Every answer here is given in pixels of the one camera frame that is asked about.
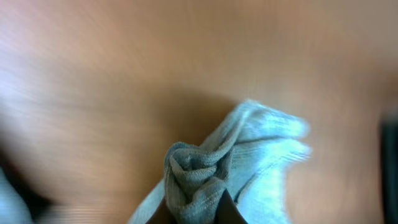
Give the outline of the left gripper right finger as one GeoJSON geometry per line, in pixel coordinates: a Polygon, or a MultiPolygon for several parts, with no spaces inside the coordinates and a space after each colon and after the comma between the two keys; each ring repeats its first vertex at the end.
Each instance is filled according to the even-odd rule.
{"type": "Polygon", "coordinates": [[[227,190],[223,192],[218,203],[215,224],[248,224],[238,211],[227,190]]]}

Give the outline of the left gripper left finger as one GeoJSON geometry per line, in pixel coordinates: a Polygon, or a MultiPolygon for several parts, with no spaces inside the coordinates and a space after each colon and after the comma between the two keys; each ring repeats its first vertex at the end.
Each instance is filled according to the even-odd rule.
{"type": "Polygon", "coordinates": [[[163,198],[155,213],[149,218],[146,224],[176,224],[176,219],[167,207],[163,198]]]}

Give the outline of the light blue denim jeans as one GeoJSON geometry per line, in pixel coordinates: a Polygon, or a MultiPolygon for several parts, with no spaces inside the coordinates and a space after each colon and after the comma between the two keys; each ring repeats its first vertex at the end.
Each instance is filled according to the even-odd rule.
{"type": "Polygon", "coordinates": [[[285,172],[304,161],[307,123],[246,100],[203,114],[171,107],[1,107],[1,222],[146,223],[164,198],[176,223],[215,223],[225,190],[248,223],[288,223],[285,172]]]}

